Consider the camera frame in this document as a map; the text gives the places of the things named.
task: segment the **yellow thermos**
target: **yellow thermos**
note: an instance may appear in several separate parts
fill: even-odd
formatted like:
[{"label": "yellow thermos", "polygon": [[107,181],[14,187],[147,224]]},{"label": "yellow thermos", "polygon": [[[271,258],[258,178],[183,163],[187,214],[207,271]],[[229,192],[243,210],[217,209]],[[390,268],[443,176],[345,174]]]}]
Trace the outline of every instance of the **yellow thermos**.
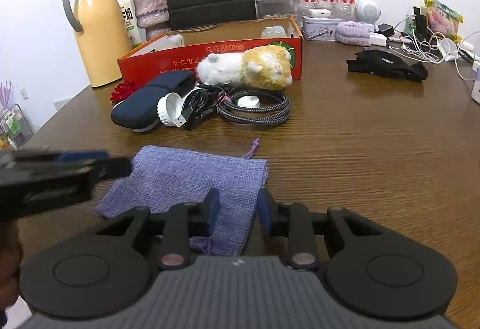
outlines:
[{"label": "yellow thermos", "polygon": [[117,59],[131,50],[117,0],[63,0],[92,87],[122,77]]}]

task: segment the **pink vase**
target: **pink vase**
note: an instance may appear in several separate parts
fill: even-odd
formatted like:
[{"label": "pink vase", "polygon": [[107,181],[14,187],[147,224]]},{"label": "pink vase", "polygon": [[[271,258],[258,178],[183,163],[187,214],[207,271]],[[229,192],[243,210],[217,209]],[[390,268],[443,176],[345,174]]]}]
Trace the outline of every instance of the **pink vase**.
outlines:
[{"label": "pink vase", "polygon": [[133,4],[138,27],[145,29],[147,40],[170,30],[166,0],[134,0]]}]

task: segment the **hand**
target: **hand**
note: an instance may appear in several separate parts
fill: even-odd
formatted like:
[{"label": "hand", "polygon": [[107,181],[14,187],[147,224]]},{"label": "hand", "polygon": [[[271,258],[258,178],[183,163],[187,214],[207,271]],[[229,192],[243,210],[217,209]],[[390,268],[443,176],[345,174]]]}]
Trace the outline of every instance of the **hand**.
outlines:
[{"label": "hand", "polygon": [[18,298],[18,277],[22,249],[15,223],[0,223],[0,310],[13,305]]}]

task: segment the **white speaker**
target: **white speaker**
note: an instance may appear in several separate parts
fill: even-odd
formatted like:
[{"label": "white speaker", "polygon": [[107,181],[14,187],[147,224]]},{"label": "white speaker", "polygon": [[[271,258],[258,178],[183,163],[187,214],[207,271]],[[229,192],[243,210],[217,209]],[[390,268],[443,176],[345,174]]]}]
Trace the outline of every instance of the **white speaker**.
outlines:
[{"label": "white speaker", "polygon": [[378,4],[372,0],[360,0],[357,3],[357,16],[361,21],[375,24],[380,18],[382,11]]}]

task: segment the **white puck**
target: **white puck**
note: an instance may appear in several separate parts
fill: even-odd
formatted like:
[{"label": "white puck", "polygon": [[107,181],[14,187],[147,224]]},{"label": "white puck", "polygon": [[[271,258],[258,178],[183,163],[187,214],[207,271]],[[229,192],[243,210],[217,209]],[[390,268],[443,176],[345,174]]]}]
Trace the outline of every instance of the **white puck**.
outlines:
[{"label": "white puck", "polygon": [[243,108],[260,108],[260,100],[257,96],[243,96],[238,100],[237,105]]}]

